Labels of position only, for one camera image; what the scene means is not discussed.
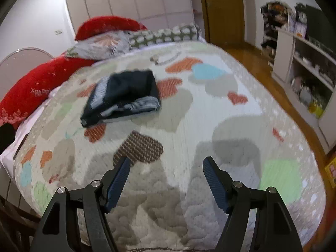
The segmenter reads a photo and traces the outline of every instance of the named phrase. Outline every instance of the wooden door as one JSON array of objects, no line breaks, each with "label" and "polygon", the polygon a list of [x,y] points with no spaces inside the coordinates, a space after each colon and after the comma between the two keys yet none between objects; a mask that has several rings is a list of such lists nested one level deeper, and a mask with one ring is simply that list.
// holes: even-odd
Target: wooden door
[{"label": "wooden door", "polygon": [[206,40],[222,48],[244,43],[243,0],[202,0]]}]

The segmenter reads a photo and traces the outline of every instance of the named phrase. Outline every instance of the wooden floor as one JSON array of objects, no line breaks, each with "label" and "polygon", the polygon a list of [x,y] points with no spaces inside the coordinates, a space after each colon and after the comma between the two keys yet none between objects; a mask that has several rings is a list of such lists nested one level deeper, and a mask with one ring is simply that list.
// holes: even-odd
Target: wooden floor
[{"label": "wooden floor", "polygon": [[265,88],[274,96],[274,98],[278,101],[281,107],[288,113],[291,118],[293,118],[293,120],[300,127],[301,131],[305,135],[310,145],[310,148],[315,153],[315,158],[318,163],[318,167],[325,185],[327,204],[325,213],[323,215],[317,232],[309,241],[309,243],[304,247],[304,251],[308,252],[313,244],[320,243],[323,240],[326,231],[329,229],[328,227],[330,225],[330,222],[328,222],[327,216],[329,210],[332,207],[333,201],[335,201],[336,191],[331,188],[324,167],[330,162],[333,153],[330,153],[327,156],[324,154],[322,146],[313,129],[302,119],[298,112],[293,108],[293,106],[287,99],[282,87],[272,79],[272,68],[268,65],[268,62],[261,56],[260,51],[253,48],[225,48],[225,51],[231,54],[241,64],[243,64],[247,68],[247,70],[259,82],[261,82],[263,86],[265,86]]}]

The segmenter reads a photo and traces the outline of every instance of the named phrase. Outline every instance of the brown heart pattern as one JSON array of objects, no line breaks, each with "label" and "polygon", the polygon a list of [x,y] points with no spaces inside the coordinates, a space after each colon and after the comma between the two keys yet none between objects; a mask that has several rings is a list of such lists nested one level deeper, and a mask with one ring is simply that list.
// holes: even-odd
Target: brown heart pattern
[{"label": "brown heart pattern", "polygon": [[182,79],[173,77],[171,79],[159,80],[156,85],[161,99],[171,97],[177,93],[176,85],[182,84]]},{"label": "brown heart pattern", "polygon": [[273,128],[272,133],[274,137],[278,139],[280,142],[284,141],[283,137],[280,135],[279,131],[276,128]]},{"label": "brown heart pattern", "polygon": [[35,151],[36,146],[30,148],[30,150],[26,153],[26,155],[23,157],[21,164],[23,166],[24,163],[26,163],[27,161],[30,161],[31,158],[33,157],[34,151]]},{"label": "brown heart pattern", "polygon": [[171,66],[167,67],[165,70],[167,73],[179,73],[182,71],[191,71],[191,67],[196,63],[203,63],[202,60],[192,57],[186,57]]},{"label": "brown heart pattern", "polygon": [[94,89],[95,86],[96,86],[95,83],[91,84],[88,88],[79,92],[77,94],[77,97],[87,97],[91,93],[91,91]]},{"label": "brown heart pattern", "polygon": [[228,92],[227,97],[229,98],[229,100],[231,100],[233,105],[246,104],[248,101],[247,96],[238,95],[236,92],[233,92],[233,91]]},{"label": "brown heart pattern", "polygon": [[86,82],[86,79],[81,80],[79,85],[82,85],[84,82]]},{"label": "brown heart pattern", "polygon": [[56,174],[56,175],[52,175],[49,179],[49,184],[55,182],[55,181],[58,181],[58,177],[59,177],[59,174]]},{"label": "brown heart pattern", "polygon": [[52,152],[50,150],[44,151],[40,161],[41,168],[43,168],[45,163],[47,163],[51,159],[52,159]]},{"label": "brown heart pattern", "polygon": [[114,154],[113,164],[116,165],[122,156],[127,156],[132,165],[136,161],[151,163],[159,159],[162,153],[163,146],[159,141],[137,131],[132,131]]},{"label": "brown heart pattern", "polygon": [[106,124],[99,124],[97,126],[86,129],[84,132],[84,136],[88,137],[91,143],[94,143],[96,141],[99,141],[104,136],[105,130]]}]

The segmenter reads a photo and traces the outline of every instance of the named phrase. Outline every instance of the quilt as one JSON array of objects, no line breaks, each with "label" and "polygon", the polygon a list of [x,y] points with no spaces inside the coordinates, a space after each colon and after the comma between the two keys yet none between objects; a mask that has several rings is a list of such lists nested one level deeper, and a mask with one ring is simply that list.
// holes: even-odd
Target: quilt
[{"label": "quilt", "polygon": [[[102,77],[148,68],[160,91],[158,113],[81,126],[83,107]],[[211,44],[176,43],[75,72],[20,149],[17,186],[42,215],[58,187],[85,187],[122,155],[133,164],[116,208],[106,215],[122,250],[216,246],[227,215],[204,177],[206,156],[249,188],[274,186],[303,245],[322,219],[324,185],[302,132],[240,63]],[[255,215],[251,210],[242,251],[248,251]],[[83,212],[78,218],[89,243]]]}]

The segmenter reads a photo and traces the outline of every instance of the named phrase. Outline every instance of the metal screw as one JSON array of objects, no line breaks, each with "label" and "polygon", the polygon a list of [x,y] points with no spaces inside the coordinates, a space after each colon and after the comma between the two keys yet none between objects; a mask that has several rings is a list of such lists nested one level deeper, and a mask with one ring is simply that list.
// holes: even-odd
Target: metal screw
[{"label": "metal screw", "polygon": [[65,187],[62,186],[62,187],[58,188],[57,192],[58,193],[64,193],[65,192]]},{"label": "metal screw", "polygon": [[239,182],[239,181],[234,181],[233,182],[233,185],[236,187],[236,188],[241,188],[243,186],[243,183],[242,182]]},{"label": "metal screw", "polygon": [[100,185],[100,181],[99,180],[95,180],[91,183],[91,186],[93,186],[94,188],[98,187]]},{"label": "metal screw", "polygon": [[274,188],[274,187],[272,187],[272,186],[270,186],[270,187],[268,188],[268,191],[269,191],[270,193],[276,193],[276,192],[277,192],[277,189]]}]

